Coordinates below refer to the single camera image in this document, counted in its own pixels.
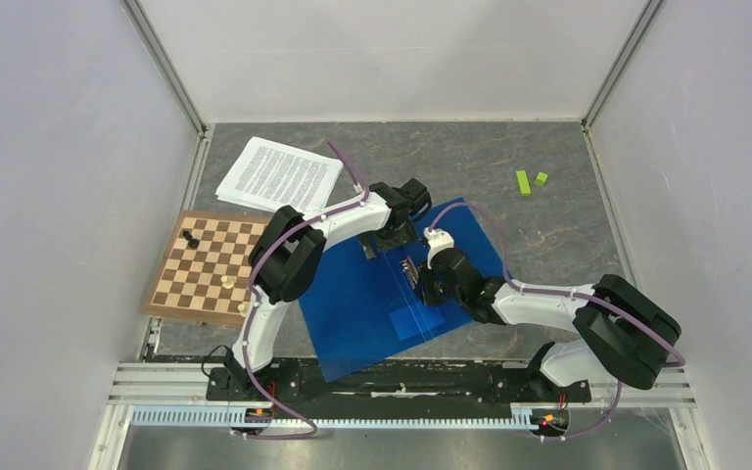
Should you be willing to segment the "wooden chessboard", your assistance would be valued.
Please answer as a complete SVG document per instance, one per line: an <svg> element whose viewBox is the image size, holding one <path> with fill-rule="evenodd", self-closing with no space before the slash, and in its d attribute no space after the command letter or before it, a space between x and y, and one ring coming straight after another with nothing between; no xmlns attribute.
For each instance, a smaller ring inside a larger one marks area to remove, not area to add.
<svg viewBox="0 0 752 470"><path fill-rule="evenodd" d="M144 314L163 319L239 327L245 317L238 305L249 305L249 255L269 218L212 211L182 211L175 222ZM189 249L181 232L189 230L200 244ZM234 287L222 287L231 276Z"/></svg>

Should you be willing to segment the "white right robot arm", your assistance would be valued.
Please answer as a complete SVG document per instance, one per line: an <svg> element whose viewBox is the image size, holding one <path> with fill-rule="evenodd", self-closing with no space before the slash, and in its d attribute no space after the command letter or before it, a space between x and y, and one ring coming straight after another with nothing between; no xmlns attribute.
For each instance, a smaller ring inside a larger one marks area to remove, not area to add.
<svg viewBox="0 0 752 470"><path fill-rule="evenodd" d="M412 269L414 293L426 306L455 304L483 324L533 324L575 332L571 343L551 343L531 361L529 392L550 400L565 387L610 377L649 390L666 367L680 367L680 324L619 275L593 285L519 284L485 276L456 248L447 248Z"/></svg>

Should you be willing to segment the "blue plastic folder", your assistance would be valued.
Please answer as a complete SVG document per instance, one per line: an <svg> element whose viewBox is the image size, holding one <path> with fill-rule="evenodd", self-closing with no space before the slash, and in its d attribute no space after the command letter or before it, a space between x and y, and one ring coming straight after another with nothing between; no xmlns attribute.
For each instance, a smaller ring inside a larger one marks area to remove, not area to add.
<svg viewBox="0 0 752 470"><path fill-rule="evenodd" d="M326 382L472 323L456 302L424 305L413 292L401 263L427 253L415 239L368 258L356 238L323 253L299 303Z"/></svg>

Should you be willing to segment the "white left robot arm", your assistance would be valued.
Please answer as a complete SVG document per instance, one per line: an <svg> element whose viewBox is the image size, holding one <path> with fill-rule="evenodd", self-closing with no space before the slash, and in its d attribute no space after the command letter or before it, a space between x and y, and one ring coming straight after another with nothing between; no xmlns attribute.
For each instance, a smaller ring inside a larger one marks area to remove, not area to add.
<svg viewBox="0 0 752 470"><path fill-rule="evenodd" d="M277 210L250 254L251 297L233 347L240 365L231 374L231 388L246 400L265 393L263 368L272 360L284 315L312 284L326 250L349 239L361 239L367 253L405 246L417 238L414 223L431 206L427 187L411 178L401 187L374 183L360 196L315 215L290 206Z"/></svg>

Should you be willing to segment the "metal folder clip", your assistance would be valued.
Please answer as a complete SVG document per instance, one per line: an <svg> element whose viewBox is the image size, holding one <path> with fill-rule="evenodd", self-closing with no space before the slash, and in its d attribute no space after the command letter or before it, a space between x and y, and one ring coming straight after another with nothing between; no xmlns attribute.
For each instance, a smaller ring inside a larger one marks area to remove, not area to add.
<svg viewBox="0 0 752 470"><path fill-rule="evenodd" d="M408 280L410 288L414 289L419 280L419 274L418 274L416 264L414 263L411 257L402 258L399 261L399 264L400 264L402 273L405 275L405 277Z"/></svg>

